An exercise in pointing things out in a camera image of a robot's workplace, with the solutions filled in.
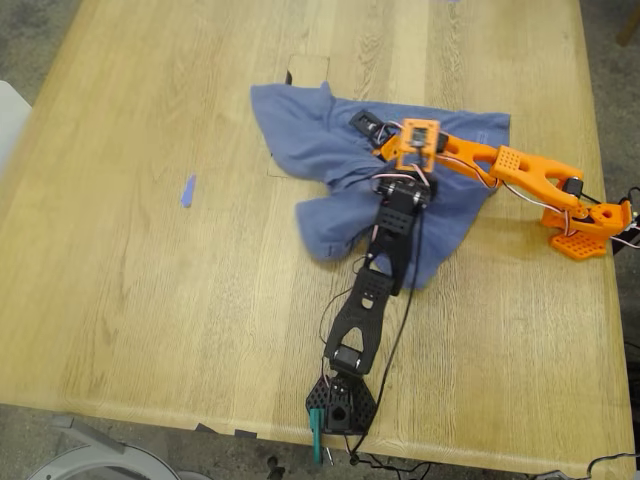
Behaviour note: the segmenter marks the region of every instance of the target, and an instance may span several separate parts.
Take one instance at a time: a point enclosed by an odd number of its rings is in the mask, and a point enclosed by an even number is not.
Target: blue cloth
[[[368,140],[349,120],[368,110],[383,121],[404,118],[440,121],[443,131],[497,147],[509,142],[509,115],[449,112],[428,107],[336,98],[329,85],[298,88],[283,84],[251,87],[251,102],[267,146],[288,174],[323,182],[329,195],[296,205],[302,240],[318,260],[345,256],[376,217],[380,196],[367,180],[387,168],[371,155]],[[424,286],[438,265],[464,238],[490,191],[476,180],[436,164],[438,194],[423,213],[422,252],[417,285]],[[418,228],[414,229],[414,248]],[[377,262],[389,272],[386,258]],[[412,261],[404,286],[413,278]]]

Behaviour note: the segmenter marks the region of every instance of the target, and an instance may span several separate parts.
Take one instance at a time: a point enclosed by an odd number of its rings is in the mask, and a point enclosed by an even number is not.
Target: wooden table
[[[292,55],[337,96],[509,112],[603,196],[577,0],[86,0],[0,183],[1,402],[311,442],[353,276],[304,250],[293,208],[324,189],[269,174],[251,112]],[[582,476],[633,449],[612,259],[552,250],[540,215],[500,191],[416,296],[364,450]]]

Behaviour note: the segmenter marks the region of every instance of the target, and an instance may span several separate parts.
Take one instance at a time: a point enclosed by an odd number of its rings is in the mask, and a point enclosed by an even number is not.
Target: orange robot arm
[[[405,156],[412,153],[423,158],[422,169],[426,172],[432,171],[434,161],[438,161],[489,188],[501,184],[510,188],[508,182],[534,195],[547,205],[542,224],[563,229],[551,237],[551,245],[576,260],[604,255],[609,238],[624,231],[633,219],[628,200],[583,204],[582,171],[577,168],[507,146],[493,148],[462,140],[441,132],[433,120],[405,119],[402,134],[376,152],[395,160],[397,170],[412,169],[404,164]]]

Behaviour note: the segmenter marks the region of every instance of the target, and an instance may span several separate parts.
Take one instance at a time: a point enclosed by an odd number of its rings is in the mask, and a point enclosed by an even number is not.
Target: chair leg
[[[640,5],[636,7],[636,9],[627,19],[627,23],[624,28],[620,30],[620,33],[618,33],[618,35],[616,35],[616,41],[618,42],[618,44],[623,47],[627,46],[627,44],[631,40],[631,37],[633,36],[633,32],[635,32],[635,30],[638,28],[638,25],[640,25]]]

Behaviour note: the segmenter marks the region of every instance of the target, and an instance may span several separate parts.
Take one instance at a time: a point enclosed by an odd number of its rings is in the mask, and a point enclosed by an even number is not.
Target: blue tape
[[[196,186],[196,176],[191,175],[189,180],[187,180],[187,185],[184,187],[184,193],[182,194],[182,198],[180,202],[184,208],[189,208],[191,206],[191,200],[193,199],[193,189]]]

